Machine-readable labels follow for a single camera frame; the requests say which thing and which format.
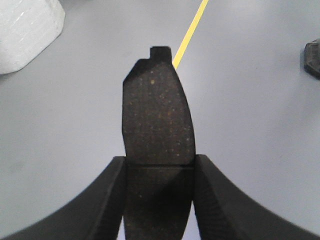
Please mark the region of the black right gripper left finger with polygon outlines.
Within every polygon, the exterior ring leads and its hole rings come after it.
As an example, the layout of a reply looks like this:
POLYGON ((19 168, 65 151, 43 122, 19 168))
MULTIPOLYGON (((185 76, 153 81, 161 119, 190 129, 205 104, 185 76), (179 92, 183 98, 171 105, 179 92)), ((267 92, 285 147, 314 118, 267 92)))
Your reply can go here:
POLYGON ((116 156, 102 173, 68 204, 6 237, 8 240, 115 240, 126 198, 126 165, 116 156))

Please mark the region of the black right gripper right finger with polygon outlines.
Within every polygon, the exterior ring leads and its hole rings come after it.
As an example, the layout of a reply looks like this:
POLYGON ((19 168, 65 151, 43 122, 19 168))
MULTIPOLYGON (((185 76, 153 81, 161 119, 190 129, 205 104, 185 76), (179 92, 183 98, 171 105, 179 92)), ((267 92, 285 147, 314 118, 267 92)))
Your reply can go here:
POLYGON ((193 204, 202 240, 320 238, 258 204, 202 154, 195 158, 193 204))

